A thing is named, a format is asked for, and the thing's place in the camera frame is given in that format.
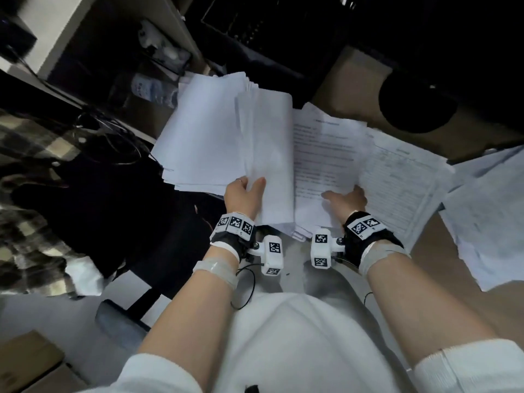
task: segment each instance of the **plastic bottle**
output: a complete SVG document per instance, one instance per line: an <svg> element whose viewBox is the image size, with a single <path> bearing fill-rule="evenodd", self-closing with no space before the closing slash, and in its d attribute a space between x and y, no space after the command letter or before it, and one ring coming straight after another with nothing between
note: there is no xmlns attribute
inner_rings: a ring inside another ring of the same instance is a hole
<svg viewBox="0 0 524 393"><path fill-rule="evenodd" d="M131 81L131 92L150 102L170 107L177 106L178 87L174 84L137 73Z"/></svg>

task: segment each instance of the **white sleeve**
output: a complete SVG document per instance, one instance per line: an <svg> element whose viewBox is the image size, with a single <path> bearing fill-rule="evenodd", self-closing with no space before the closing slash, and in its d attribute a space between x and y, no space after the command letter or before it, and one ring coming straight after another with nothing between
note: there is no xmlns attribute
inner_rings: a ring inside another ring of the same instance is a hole
<svg viewBox="0 0 524 393"><path fill-rule="evenodd" d="M111 386L85 393L202 393L197 381L182 367L153 354L136 354Z"/></svg>
<svg viewBox="0 0 524 393"><path fill-rule="evenodd" d="M524 391L524 352L513 341L494 339L441 350L415 367L428 393Z"/></svg>

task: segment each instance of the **elastic band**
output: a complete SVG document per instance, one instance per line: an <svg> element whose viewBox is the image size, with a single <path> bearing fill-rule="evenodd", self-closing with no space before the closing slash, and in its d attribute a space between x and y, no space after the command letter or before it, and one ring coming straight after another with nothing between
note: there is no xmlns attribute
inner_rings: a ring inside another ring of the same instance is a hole
<svg viewBox="0 0 524 393"><path fill-rule="evenodd" d="M239 278L235 275L232 267L222 258L206 258L196 263L193 268L193 273L197 270L207 270L210 273L220 277L228 283L233 290L236 289L239 283Z"/></svg>
<svg viewBox="0 0 524 393"><path fill-rule="evenodd" d="M360 274L364 277L366 277L367 272L369 271L370 267L376 264L381 259L386 258L388 255L392 254L393 252L397 252L399 254L404 254L408 258L411 258L411 256L406 252L405 249L403 249L400 245L396 244L382 244L382 243L371 243L364 251L362 255L362 261L360 263L360 266L358 267L358 271Z"/></svg>
<svg viewBox="0 0 524 393"><path fill-rule="evenodd" d="M229 252L231 252L235 256L236 260L238 260L239 263L240 263L239 253L231 245L229 245L227 243L224 243L222 241L217 241L217 242L211 243L211 245L213 245L213 247L219 247L219 248L224 248L224 249L228 250Z"/></svg>

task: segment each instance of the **plaid cloth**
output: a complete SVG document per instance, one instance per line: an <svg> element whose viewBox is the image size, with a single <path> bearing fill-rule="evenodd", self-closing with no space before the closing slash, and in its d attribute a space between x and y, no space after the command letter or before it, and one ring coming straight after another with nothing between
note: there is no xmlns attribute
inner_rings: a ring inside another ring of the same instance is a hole
<svg viewBox="0 0 524 393"><path fill-rule="evenodd" d="M11 193L27 183L65 187L52 165L74 159L80 153L75 144L87 135L0 110L0 293L76 295L65 269L69 260L85 255L58 238L38 212L16 206Z"/></svg>

